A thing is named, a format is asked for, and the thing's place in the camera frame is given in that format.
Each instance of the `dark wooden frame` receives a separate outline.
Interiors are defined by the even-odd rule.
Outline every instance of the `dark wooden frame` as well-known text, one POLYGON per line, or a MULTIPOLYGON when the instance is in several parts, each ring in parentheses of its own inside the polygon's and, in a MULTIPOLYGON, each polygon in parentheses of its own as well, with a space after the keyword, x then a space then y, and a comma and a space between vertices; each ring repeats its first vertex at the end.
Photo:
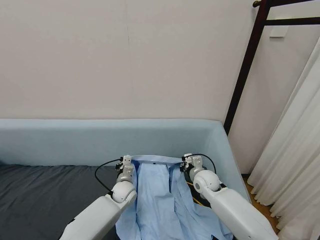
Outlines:
POLYGON ((261 0, 255 1, 253 7, 259 6, 257 16, 254 21, 253 29, 249 39, 247 49, 243 58, 238 79, 235 84, 234 92, 231 98, 228 112, 224 121, 224 130, 229 134, 232 122, 234 120, 237 107, 244 90, 248 74, 253 63, 259 41, 265 26, 283 26, 283 25, 320 25, 320 17, 305 17, 305 18, 291 18, 291 19, 275 19, 267 20, 270 8, 288 4, 296 4, 302 2, 309 2, 314 0, 261 0))

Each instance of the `padded headboard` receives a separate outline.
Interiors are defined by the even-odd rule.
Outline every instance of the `padded headboard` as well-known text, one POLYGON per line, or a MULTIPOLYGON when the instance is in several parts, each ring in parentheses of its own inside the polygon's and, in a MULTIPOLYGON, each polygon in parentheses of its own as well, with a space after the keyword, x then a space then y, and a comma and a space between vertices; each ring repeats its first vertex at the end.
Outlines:
POLYGON ((0 119, 2 164, 97 166, 126 154, 179 158, 186 153, 210 156, 221 180, 247 196, 219 121, 0 119))

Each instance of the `white wall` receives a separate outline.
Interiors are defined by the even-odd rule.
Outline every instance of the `white wall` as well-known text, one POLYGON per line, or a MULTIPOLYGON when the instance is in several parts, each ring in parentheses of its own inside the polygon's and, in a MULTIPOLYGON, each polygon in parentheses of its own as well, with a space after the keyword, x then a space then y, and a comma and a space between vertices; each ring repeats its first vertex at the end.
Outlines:
MULTIPOLYGON (((252 2, 2 0, 0 118, 224 121, 252 2)), ((265 31, 230 132, 242 172, 257 160, 318 36, 317 27, 290 27, 284 40, 265 31)))
MULTIPOLYGON (((269 19, 320 17, 320 1, 271 9, 269 19)), ((250 173, 272 135, 297 80, 320 37, 319 26, 290 26, 271 39, 267 26, 258 46, 229 141, 240 171, 250 173)))

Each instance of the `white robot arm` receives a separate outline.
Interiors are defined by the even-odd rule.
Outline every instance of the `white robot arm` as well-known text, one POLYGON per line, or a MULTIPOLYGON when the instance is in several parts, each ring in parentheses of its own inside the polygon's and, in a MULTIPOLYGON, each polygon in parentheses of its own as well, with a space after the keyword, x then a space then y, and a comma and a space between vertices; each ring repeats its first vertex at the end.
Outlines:
POLYGON ((185 156, 185 169, 195 190, 238 240, 277 240, 269 221, 237 191, 227 188, 218 176, 204 170, 200 156, 185 156))
MULTIPOLYGON (((269 221, 233 189, 225 187, 218 176, 202 167, 199 156, 186 156, 185 169, 195 190, 207 199, 211 209, 238 240, 277 240, 269 221)), ((132 204, 137 192, 131 183, 133 166, 126 155, 112 194, 99 197, 64 229, 60 240, 101 240, 116 224, 121 213, 132 204)))
POLYGON ((80 212, 65 227, 60 240, 101 240, 116 224, 126 207, 136 200, 131 156, 124 156, 119 165, 121 173, 111 194, 99 197, 80 212))

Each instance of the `gray bed sheet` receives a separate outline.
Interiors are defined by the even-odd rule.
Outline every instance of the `gray bed sheet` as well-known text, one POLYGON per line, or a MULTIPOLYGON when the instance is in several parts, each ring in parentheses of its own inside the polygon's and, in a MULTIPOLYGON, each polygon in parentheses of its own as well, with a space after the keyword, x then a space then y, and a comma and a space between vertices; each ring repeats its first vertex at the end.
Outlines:
MULTIPOLYGON (((107 193, 95 179, 96 166, 0 165, 0 240, 57 240, 66 225, 107 193)), ((116 183, 114 167, 101 180, 116 183)), ((118 240, 115 227, 104 239, 118 240)))

